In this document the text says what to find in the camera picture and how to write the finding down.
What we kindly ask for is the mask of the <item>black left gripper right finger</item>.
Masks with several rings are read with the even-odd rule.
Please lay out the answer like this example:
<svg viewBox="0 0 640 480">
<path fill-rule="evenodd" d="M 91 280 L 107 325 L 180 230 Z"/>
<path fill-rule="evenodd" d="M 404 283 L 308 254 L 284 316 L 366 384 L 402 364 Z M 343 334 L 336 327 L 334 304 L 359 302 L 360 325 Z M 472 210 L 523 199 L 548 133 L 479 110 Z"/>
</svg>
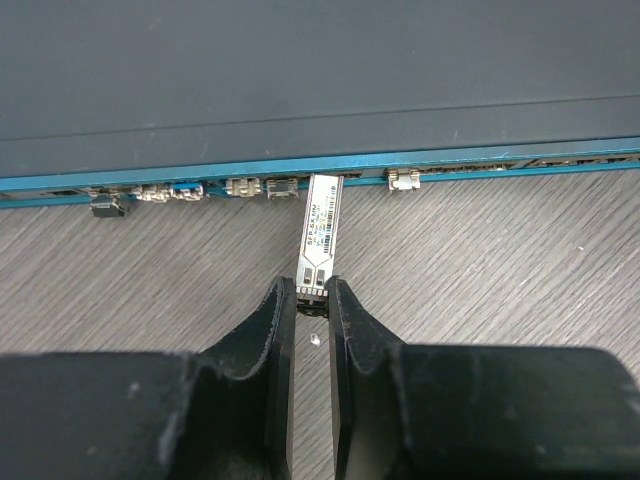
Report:
<svg viewBox="0 0 640 480">
<path fill-rule="evenodd" d="M 397 365 L 405 342 L 329 281 L 331 406 L 337 479 L 406 479 L 406 395 Z"/>
</svg>

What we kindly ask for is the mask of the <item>grey blue network switch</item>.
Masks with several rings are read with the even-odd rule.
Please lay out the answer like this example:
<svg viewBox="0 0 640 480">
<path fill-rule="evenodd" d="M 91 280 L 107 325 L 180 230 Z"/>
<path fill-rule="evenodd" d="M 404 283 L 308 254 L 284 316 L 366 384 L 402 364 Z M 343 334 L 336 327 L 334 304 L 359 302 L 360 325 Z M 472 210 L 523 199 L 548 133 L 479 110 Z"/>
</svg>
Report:
<svg viewBox="0 0 640 480">
<path fill-rule="evenodd" d="M 635 169 L 635 1 L 5 1 L 1 204 Z"/>
</svg>

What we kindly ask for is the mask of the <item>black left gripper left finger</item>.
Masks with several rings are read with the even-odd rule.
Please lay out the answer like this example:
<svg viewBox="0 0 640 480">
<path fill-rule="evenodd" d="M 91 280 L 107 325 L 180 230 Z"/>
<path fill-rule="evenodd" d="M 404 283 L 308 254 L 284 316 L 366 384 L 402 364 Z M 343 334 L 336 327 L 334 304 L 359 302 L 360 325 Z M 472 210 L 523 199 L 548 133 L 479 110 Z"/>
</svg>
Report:
<svg viewBox="0 0 640 480">
<path fill-rule="evenodd" d="M 296 292 L 277 277 L 258 307 L 201 356 L 200 479 L 292 475 Z"/>
</svg>

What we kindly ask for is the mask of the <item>silver SFP module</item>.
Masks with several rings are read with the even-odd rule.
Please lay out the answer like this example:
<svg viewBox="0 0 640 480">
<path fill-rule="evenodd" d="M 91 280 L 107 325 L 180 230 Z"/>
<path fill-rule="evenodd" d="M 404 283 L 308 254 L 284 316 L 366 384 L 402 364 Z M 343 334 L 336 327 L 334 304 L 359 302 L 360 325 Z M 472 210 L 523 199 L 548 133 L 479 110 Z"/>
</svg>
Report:
<svg viewBox="0 0 640 480">
<path fill-rule="evenodd" d="M 310 178 L 295 278 L 297 308 L 307 316 L 328 315 L 343 186 L 343 176 Z"/>
</svg>

